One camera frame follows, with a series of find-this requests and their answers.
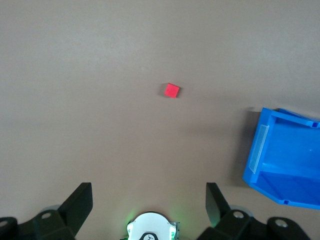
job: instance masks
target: blue plastic bin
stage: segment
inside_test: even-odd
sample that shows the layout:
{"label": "blue plastic bin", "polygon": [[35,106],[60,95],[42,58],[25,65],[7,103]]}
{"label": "blue plastic bin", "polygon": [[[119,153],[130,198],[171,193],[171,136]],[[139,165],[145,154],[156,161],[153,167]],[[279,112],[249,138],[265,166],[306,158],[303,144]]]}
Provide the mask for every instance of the blue plastic bin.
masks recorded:
{"label": "blue plastic bin", "polygon": [[243,179],[278,204],[320,210],[320,122],[263,108]]}

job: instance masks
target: blue storage bin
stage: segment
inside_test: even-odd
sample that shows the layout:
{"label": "blue storage bin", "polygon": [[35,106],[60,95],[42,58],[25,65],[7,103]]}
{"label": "blue storage bin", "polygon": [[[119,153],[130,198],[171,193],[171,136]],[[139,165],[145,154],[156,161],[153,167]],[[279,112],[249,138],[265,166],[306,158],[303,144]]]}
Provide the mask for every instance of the blue storage bin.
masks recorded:
{"label": "blue storage bin", "polygon": [[320,122],[263,108],[243,179],[278,204],[320,210]]}

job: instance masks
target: red cube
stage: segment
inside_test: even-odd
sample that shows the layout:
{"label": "red cube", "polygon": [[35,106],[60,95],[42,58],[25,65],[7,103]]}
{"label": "red cube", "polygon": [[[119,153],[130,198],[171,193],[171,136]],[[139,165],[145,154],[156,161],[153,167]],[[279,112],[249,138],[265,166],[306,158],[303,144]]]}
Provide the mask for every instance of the red cube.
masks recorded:
{"label": "red cube", "polygon": [[177,94],[179,92],[180,87],[173,85],[172,83],[168,83],[166,86],[166,89],[164,91],[164,95],[170,97],[170,98],[176,98]]}

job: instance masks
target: red block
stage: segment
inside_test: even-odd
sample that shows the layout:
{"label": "red block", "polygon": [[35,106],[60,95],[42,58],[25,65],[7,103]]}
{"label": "red block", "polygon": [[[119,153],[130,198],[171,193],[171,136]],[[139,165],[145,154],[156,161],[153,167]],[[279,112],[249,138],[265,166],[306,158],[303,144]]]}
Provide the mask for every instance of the red block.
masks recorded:
{"label": "red block", "polygon": [[170,97],[170,98],[176,98],[177,94],[179,92],[180,87],[173,85],[171,83],[168,83],[166,86],[166,89],[164,91],[164,95]]}

